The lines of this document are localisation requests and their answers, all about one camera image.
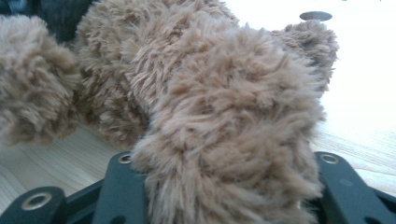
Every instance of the brown teddy bear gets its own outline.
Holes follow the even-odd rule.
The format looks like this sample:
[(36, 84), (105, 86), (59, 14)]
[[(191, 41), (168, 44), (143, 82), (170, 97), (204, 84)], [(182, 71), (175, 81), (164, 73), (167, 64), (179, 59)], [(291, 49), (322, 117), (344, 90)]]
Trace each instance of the brown teddy bear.
[(103, 0), (67, 49), (39, 18), (1, 17), (0, 141), (49, 143), (84, 117), (147, 174), (151, 223), (316, 223), (307, 140), (335, 35), (237, 22), (218, 0)]

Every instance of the screw hole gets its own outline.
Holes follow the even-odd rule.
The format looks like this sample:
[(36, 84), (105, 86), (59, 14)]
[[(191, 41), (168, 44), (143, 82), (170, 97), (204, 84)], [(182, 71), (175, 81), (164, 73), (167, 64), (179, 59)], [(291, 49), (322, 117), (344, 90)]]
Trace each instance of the screw hole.
[(337, 164), (339, 162), (339, 160), (336, 157), (330, 154), (322, 154), (320, 155), (320, 159), (329, 164)]
[(110, 224), (124, 224), (126, 223), (126, 218), (124, 216), (117, 216), (111, 219)]
[(52, 195), (48, 192), (34, 194), (22, 203), (22, 209), (25, 211), (35, 210), (47, 204), (52, 199)]
[(378, 221), (377, 219), (375, 219), (375, 218), (373, 218), (373, 217), (365, 217), (365, 218), (364, 218), (364, 221), (365, 221), (367, 224), (381, 224), (380, 221)]
[(332, 14), (322, 11), (309, 11), (301, 14), (300, 18), (304, 21), (309, 21), (309, 20), (328, 21), (332, 18)]
[(122, 164), (127, 164), (131, 162), (131, 156), (130, 155), (123, 155), (119, 157), (119, 163)]

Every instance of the wood grain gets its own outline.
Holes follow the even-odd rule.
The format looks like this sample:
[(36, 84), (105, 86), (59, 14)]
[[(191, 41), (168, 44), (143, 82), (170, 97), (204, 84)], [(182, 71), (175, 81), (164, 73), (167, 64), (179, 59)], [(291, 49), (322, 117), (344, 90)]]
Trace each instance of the wood grain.
[[(318, 125), (318, 135), (311, 146), (313, 150), (344, 157), (368, 185), (396, 196), (393, 3), (226, 2), (241, 24), (248, 21), (258, 29), (281, 29), (288, 23), (299, 22), (298, 16), (311, 9), (332, 13), (333, 18), (326, 23), (338, 35), (340, 60), (334, 65), (330, 91), (321, 99), (328, 119)], [(78, 128), (50, 147), (1, 147), (0, 213), (29, 189), (57, 186), (70, 195), (89, 186), (104, 177), (108, 160), (117, 153), (87, 127)]]

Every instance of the teddy bear ear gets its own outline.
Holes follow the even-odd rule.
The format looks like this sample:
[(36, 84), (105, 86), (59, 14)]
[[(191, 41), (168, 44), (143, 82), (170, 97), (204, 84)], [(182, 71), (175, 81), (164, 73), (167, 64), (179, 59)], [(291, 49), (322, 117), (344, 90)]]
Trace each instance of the teddy bear ear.
[(337, 60), (339, 49), (334, 31), (327, 29), (320, 21), (312, 20), (288, 25), (282, 31), (273, 31), (285, 43), (285, 50), (294, 51), (308, 59), (314, 68), (313, 76), (318, 78), (318, 91), (326, 91), (332, 77), (332, 65)]
[(0, 16), (0, 144), (50, 143), (77, 125), (77, 60), (39, 18)]

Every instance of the black object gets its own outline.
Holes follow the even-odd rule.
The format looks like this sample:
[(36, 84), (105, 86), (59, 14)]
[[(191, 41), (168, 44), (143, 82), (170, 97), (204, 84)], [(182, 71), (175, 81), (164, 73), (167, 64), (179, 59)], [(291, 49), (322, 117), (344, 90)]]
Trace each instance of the black object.
[(0, 15), (37, 16), (59, 43), (72, 40), (82, 16), (97, 0), (0, 0)]
[[(367, 187), (343, 158), (316, 152), (323, 198), (307, 202), (320, 224), (396, 224), (396, 198)], [(104, 180), (67, 198), (54, 187), (28, 191), (0, 216), (0, 224), (148, 223), (144, 176), (130, 169), (129, 154), (114, 156)], [(47, 192), (51, 199), (37, 194)], [(26, 200), (36, 209), (23, 210)]]

